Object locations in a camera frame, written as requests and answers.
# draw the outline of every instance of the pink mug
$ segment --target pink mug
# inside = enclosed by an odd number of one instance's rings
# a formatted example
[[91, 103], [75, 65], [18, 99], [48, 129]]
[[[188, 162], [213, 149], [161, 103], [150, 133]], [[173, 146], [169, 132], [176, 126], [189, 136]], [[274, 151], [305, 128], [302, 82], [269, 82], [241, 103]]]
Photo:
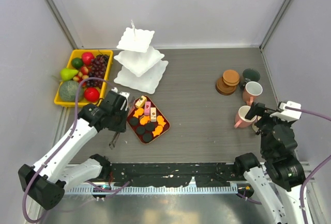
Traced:
[[258, 82], [248, 82], [245, 85], [245, 89], [243, 92], [243, 100], [248, 105], [251, 106], [254, 100], [261, 95], [263, 92], [263, 88], [261, 84]]
[[234, 122], [235, 122], [234, 128], [248, 127], [248, 126], [252, 125], [252, 123], [255, 122], [255, 120], [257, 119], [257, 116], [254, 116], [254, 118], [251, 119], [251, 120], [245, 119], [245, 116], [246, 116], [246, 114], [248, 113], [249, 110], [250, 110], [250, 106], [242, 106], [238, 110], [238, 112], [236, 114], [236, 118], [234, 119]]

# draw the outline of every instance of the gray floor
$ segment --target gray floor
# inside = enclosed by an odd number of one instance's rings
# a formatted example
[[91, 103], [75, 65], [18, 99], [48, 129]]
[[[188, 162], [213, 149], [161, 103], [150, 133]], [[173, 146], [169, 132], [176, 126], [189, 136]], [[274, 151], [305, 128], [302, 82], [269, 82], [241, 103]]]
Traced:
[[[246, 68], [261, 74], [263, 94], [259, 102], [276, 107], [272, 88], [257, 48], [161, 50], [169, 65], [156, 92], [149, 95], [171, 124], [170, 130], [150, 145], [143, 145], [128, 128], [119, 136], [116, 148], [108, 147], [113, 133], [101, 131], [75, 156], [81, 163], [90, 155], [108, 156], [112, 162], [233, 162], [240, 154], [261, 157], [260, 138], [252, 129], [235, 129], [234, 116], [244, 105], [238, 88], [231, 96], [215, 90], [215, 82], [227, 69], [242, 73]], [[114, 61], [110, 81], [121, 65]], [[136, 98], [145, 93], [116, 85]], [[70, 113], [67, 128], [73, 120]]]
[[[57, 207], [72, 210], [92, 197], [66, 196]], [[52, 210], [43, 224], [256, 224], [268, 223], [263, 206], [236, 195], [118, 196], [90, 202], [71, 213]]]

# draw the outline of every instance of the black cookie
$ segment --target black cookie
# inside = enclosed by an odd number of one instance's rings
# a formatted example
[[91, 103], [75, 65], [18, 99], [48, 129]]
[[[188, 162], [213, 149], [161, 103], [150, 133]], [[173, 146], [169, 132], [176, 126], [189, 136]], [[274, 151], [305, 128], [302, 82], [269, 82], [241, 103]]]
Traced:
[[143, 136], [143, 141], [145, 143], [150, 143], [150, 141], [152, 141], [152, 139], [153, 139], [153, 136], [151, 133], [145, 133]]
[[137, 127], [136, 133], [138, 135], [143, 135], [145, 133], [145, 128], [143, 126]]
[[139, 123], [139, 119], [137, 117], [132, 117], [130, 120], [129, 120], [129, 123], [131, 126], [136, 126], [138, 125]]
[[155, 129], [155, 124], [153, 122], [149, 122], [145, 125], [145, 128], [146, 128], [147, 131], [152, 132]]

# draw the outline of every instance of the white plate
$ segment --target white plate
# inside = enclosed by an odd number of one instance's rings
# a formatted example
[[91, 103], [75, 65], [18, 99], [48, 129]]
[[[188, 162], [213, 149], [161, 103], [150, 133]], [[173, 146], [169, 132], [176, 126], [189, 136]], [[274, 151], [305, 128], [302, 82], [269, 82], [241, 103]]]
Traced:
[[117, 74], [117, 78], [114, 79], [114, 83], [118, 83], [132, 89], [137, 89], [142, 92], [147, 92], [149, 94], [154, 94], [168, 63], [168, 61], [159, 61], [141, 77], [136, 77], [127, 68], [122, 66], [122, 70]]
[[132, 52], [146, 52], [154, 33], [155, 31], [136, 29], [136, 35], [134, 35], [133, 28], [127, 27], [117, 48]]
[[141, 77], [157, 62], [164, 58], [164, 54], [149, 46], [147, 52], [121, 51], [114, 59], [131, 71], [137, 77]]

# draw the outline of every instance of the gray wooden tabletop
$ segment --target gray wooden tabletop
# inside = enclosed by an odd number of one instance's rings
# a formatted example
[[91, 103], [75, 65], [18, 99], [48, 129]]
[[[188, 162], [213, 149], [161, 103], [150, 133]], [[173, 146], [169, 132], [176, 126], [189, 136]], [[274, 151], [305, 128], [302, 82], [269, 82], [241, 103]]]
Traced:
[[[265, 66], [257, 48], [160, 50], [169, 65], [153, 95], [116, 85], [136, 98], [148, 95], [166, 116], [171, 128], [149, 145], [143, 145], [128, 126], [119, 136], [114, 150], [108, 144], [113, 132], [103, 130], [75, 156], [72, 163], [82, 163], [98, 153], [112, 162], [233, 162], [238, 155], [253, 152], [260, 159], [260, 137], [251, 129], [235, 129], [236, 111], [244, 105], [237, 88], [231, 96], [215, 90], [216, 80], [227, 69], [240, 74], [254, 68], [261, 74], [263, 94], [258, 98], [275, 108]], [[110, 72], [113, 81], [121, 65], [114, 61]], [[70, 112], [67, 128], [72, 124]]]

